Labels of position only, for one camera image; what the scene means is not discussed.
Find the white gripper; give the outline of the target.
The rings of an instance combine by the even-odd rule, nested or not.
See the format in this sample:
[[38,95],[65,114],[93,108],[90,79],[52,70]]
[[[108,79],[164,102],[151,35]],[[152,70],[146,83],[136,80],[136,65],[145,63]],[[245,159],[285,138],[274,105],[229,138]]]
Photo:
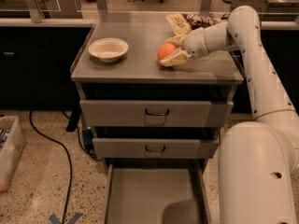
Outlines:
[[183,46],[184,50],[178,48],[162,58],[160,64],[164,67],[186,63],[191,57],[199,59],[208,55],[204,29],[192,30],[187,35],[172,36],[167,38],[166,42],[172,43],[177,47]]

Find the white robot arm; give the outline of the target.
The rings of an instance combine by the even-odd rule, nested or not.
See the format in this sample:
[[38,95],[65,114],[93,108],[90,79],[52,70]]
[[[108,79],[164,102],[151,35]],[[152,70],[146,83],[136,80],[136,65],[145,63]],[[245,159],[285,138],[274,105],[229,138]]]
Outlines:
[[298,172],[299,117],[263,47],[256,10],[237,7],[227,21],[167,41],[176,48],[158,59],[164,67],[218,50],[241,51],[253,120],[233,126],[221,142],[221,224],[298,224],[292,175]]

